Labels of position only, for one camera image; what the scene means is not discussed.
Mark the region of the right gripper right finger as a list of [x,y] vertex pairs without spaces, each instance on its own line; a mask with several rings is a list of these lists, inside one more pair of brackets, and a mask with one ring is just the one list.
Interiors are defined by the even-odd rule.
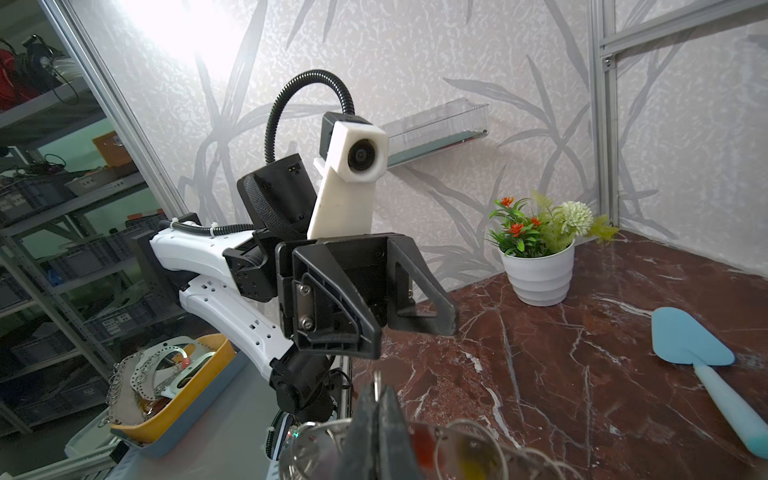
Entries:
[[378,402],[377,474],[379,479],[423,479],[408,424],[394,390],[387,386]]

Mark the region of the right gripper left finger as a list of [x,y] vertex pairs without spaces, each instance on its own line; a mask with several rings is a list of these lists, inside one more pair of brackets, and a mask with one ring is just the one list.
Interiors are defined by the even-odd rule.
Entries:
[[359,395],[351,423],[342,443],[336,479],[376,479],[379,409],[375,387]]

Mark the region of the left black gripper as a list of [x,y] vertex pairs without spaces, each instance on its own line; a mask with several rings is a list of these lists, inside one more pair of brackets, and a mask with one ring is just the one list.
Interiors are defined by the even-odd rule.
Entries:
[[[280,327],[303,352],[377,359],[382,330],[453,336],[458,311],[402,234],[294,240],[275,248]],[[434,311],[420,312],[412,287]]]

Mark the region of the red tagged key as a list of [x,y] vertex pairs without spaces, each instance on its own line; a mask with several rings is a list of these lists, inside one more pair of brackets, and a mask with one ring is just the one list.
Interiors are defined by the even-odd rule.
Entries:
[[433,428],[425,424],[412,424],[411,429],[412,448],[419,466],[426,472],[434,473],[440,454]]

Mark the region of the yellow tagged key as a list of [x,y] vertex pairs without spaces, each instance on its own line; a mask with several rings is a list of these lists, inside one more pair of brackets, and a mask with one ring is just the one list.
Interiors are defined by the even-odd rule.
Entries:
[[458,444],[456,459],[465,479],[491,479],[496,475],[496,452],[487,444],[476,441]]

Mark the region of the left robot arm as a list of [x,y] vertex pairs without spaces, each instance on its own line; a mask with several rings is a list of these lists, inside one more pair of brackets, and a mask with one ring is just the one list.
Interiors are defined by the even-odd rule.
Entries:
[[[275,155],[286,106],[313,84],[340,103],[322,118],[319,184],[299,155]],[[301,423],[332,417],[349,386],[334,362],[379,358],[385,329],[452,336],[458,328],[457,306],[415,241],[372,230],[388,143],[357,115],[338,76],[302,72],[271,107],[264,165],[237,183],[249,222],[203,226],[189,214],[134,244],[162,294],[229,338],[259,368],[280,410]]]

